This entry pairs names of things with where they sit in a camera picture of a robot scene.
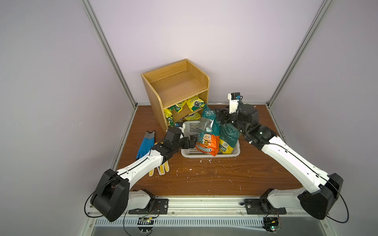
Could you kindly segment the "white plastic basket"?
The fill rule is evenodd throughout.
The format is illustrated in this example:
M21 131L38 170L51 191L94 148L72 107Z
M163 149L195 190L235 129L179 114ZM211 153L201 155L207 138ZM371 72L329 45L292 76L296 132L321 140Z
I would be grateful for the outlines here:
M197 137L198 131L199 131L199 124L200 121L187 121L184 122L185 129L183 131L184 136L190 136L190 137ZM208 153L200 152L197 148L190 148L190 149L181 149L181 154L183 157L186 158L230 158L230 157L237 157L240 154L240 143L237 141L236 146L232 153L230 154L224 154L221 151L216 156L212 156Z

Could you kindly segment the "dark green yellow soil bag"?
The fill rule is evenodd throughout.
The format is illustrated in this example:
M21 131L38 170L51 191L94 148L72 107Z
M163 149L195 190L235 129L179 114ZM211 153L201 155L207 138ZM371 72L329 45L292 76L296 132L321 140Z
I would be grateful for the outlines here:
M222 154L231 154L236 147L240 134L240 131L232 124L220 124L220 152Z

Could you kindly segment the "yellow green fertilizer packet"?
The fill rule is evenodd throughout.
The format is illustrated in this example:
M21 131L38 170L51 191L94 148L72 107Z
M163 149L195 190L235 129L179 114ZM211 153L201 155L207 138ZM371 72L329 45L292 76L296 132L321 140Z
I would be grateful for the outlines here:
M186 100L186 105L191 112L201 109L205 106L205 102L198 96L193 96Z
M181 102L179 102L179 103L177 103L177 104L175 104L175 105L169 107L168 109L169 109L170 111L175 111L175 112L177 112L177 113L180 113L180 112L182 112L182 110L184 109L184 106L186 105L186 103L187 103L187 101L184 100L184 101L181 101Z

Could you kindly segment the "green orange bee fertilizer bag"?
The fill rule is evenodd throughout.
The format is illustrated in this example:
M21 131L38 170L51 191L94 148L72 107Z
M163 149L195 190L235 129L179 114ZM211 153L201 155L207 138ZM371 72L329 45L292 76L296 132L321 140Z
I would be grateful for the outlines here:
M204 154L216 156L219 152L220 125L214 110L205 105L200 123L196 149Z

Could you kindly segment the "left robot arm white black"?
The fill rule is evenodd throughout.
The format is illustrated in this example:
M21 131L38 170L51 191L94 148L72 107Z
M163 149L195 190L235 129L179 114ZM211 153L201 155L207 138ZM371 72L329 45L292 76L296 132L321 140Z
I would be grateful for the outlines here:
M145 190L133 191L133 186L180 150L194 148L195 145L196 138L185 136L183 128L169 128L163 140L152 143L143 157L117 171L105 171L91 196L90 204L110 222L130 210L153 213L156 196Z

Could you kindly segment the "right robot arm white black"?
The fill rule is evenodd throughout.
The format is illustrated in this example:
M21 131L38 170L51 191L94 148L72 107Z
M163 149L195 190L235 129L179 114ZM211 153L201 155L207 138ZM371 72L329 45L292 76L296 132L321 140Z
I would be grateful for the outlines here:
M276 160L301 184L299 189L269 189L260 197L261 208L267 212L279 208L302 209L310 216L323 220L338 199L342 198L343 178L328 174L311 164L290 148L272 129L261 125L258 111L250 104L216 110L217 121L230 124L258 150Z

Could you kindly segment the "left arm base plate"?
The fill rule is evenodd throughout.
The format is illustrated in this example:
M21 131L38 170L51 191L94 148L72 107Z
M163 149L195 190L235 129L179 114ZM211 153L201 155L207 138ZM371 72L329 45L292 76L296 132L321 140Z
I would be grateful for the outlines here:
M128 214L133 215L148 215L148 214L167 214L169 200L165 198L151 199L145 208L137 208L128 211Z

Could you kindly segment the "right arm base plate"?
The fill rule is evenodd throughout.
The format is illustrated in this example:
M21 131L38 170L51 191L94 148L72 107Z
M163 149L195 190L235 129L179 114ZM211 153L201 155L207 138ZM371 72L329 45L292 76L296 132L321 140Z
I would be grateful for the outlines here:
M287 214L286 209L283 208L274 208L269 203L262 201L258 198L244 199L239 205L243 206L247 214L252 215L274 215L274 214Z

